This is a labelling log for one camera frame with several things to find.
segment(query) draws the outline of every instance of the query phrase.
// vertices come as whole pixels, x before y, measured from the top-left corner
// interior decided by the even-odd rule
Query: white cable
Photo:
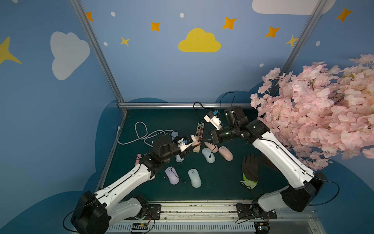
[[[145,127],[145,131],[146,131],[146,133],[145,133],[145,135],[142,136],[142,137],[139,137],[139,134],[138,134],[138,130],[137,130],[137,125],[138,125],[138,123],[142,123],[142,124],[144,125],[144,127]],[[143,140],[144,143],[145,143],[146,145],[149,145],[149,146],[153,147],[151,144],[148,144],[145,140],[147,140],[147,139],[149,139],[149,138],[152,138],[152,137],[155,137],[156,135],[158,135],[158,134],[160,134],[160,133],[165,133],[165,132],[168,132],[168,131],[169,131],[169,132],[174,132],[174,130],[156,130],[156,131],[154,131],[154,132],[152,132],[151,134],[148,135],[148,129],[147,129],[147,126],[145,125],[145,123],[143,123],[143,122],[141,122],[141,121],[137,122],[137,123],[135,124],[134,127],[135,127],[135,132],[136,132],[138,138],[135,139],[135,140],[132,140],[132,141],[130,141],[130,142],[127,142],[127,143],[121,143],[121,142],[119,142],[119,140],[118,140],[118,132],[119,132],[119,130],[120,130],[120,129],[118,129],[118,130],[117,130],[117,134],[116,134],[116,139],[117,139],[118,144],[120,144],[120,145],[127,145],[127,144],[133,143],[133,142],[135,142],[135,141],[137,141],[137,140]]]

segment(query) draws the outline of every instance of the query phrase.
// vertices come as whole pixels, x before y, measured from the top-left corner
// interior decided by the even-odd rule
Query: computer mouse
[[[201,179],[196,169],[189,170],[188,176],[190,177],[191,184],[194,188],[198,188],[201,186]]]
[[[204,157],[205,157],[205,159],[208,163],[214,163],[215,156],[209,148],[204,148],[204,149],[201,150],[201,152],[203,153],[203,155],[204,155]]]
[[[204,142],[205,146],[208,147],[213,153],[217,153],[218,152],[218,146],[214,145],[214,144],[211,144],[211,143],[208,143],[208,142]]]
[[[168,176],[169,181],[172,185],[176,185],[179,183],[179,176],[177,172],[175,171],[174,167],[168,167],[165,170],[165,174]]]
[[[218,149],[218,152],[227,160],[227,161],[231,161],[234,156],[233,154],[230,152],[230,150],[228,148],[226,148],[225,146],[221,146],[219,149]]]

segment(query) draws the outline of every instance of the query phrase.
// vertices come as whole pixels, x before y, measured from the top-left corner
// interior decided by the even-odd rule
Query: pink mouse
[[[208,142],[204,142],[204,144],[206,147],[208,147],[212,151],[212,153],[218,152],[218,147],[216,145],[208,143]]]
[[[141,154],[138,154],[137,159],[135,160],[135,166],[139,163],[140,159],[141,159]]]
[[[234,156],[233,154],[230,152],[230,150],[228,148],[226,148],[225,146],[221,146],[219,149],[218,149],[218,152],[227,160],[227,161],[231,161]]]

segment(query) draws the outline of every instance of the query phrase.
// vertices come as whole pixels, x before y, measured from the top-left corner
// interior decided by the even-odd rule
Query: yellow cloud
[[[183,52],[217,52],[221,44],[215,40],[212,33],[194,28],[187,34],[187,38],[179,43],[178,48]]]

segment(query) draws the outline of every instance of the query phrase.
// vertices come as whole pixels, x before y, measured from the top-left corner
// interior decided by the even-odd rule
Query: white robot arm segment
[[[106,203],[105,207],[108,215],[114,206],[128,195],[132,190],[150,179],[151,172],[144,164],[137,164],[130,172],[119,178],[113,184],[97,191],[96,198],[100,198],[101,204]]]
[[[309,175],[313,175],[313,171],[291,154],[273,133],[264,133],[262,139],[257,139],[252,144],[280,170],[293,188],[302,187],[304,181],[309,182],[312,179]]]

